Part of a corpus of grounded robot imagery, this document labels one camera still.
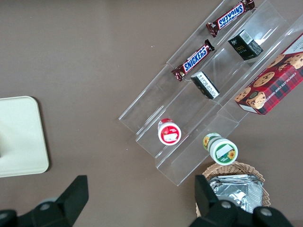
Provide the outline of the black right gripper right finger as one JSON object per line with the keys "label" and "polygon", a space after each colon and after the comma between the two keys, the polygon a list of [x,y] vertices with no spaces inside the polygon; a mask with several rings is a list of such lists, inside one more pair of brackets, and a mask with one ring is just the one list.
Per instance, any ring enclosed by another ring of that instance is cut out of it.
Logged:
{"label": "black right gripper right finger", "polygon": [[252,214],[234,203],[219,200],[204,175],[195,176],[195,199],[201,217],[194,220],[192,227],[254,227]]}

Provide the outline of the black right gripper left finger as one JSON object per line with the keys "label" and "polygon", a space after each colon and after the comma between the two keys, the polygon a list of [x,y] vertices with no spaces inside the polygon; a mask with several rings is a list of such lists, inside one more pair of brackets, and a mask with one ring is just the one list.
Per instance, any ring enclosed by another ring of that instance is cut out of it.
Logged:
{"label": "black right gripper left finger", "polygon": [[79,175],[55,200],[18,217],[19,227],[72,227],[89,199],[88,179]]}

